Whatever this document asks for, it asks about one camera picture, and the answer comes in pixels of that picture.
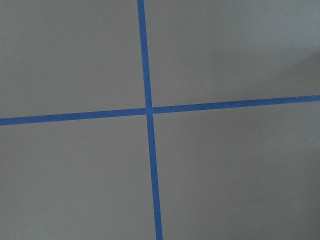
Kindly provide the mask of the crossing blue tape strip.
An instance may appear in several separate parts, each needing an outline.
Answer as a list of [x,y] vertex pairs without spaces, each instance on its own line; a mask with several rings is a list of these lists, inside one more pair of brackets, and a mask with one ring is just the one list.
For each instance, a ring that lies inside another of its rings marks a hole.
[[[152,112],[154,114],[167,114],[167,113],[179,113],[179,112],[256,107],[256,106],[267,106],[267,105],[297,104],[297,103],[307,103],[307,102],[318,102],[319,100],[320,100],[319,95],[237,100],[237,101],[226,101],[226,102],[158,106],[158,107],[154,107]],[[101,119],[101,118],[113,118],[113,117],[141,116],[146,114],[147,114],[147,110],[145,108],[130,108],[130,109],[62,113],[62,114],[50,114],[50,115],[21,116],[21,117],[1,118],[0,125],[10,126],[10,125],[23,125],[23,124],[36,124],[36,123],[51,123],[51,122],[89,120],[89,119]]]

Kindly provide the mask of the long blue tape strip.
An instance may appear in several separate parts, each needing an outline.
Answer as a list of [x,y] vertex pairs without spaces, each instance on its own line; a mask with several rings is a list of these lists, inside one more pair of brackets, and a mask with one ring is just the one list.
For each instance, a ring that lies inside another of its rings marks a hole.
[[145,4],[143,0],[137,1],[137,9],[138,9],[138,21],[139,21],[142,71],[143,71],[143,86],[144,86],[145,112],[146,112],[146,122],[147,122],[155,237],[157,240],[162,240],[163,229],[162,229],[161,203],[160,203],[157,153],[156,153],[156,141],[155,141],[154,114],[153,114],[153,103],[152,103]]

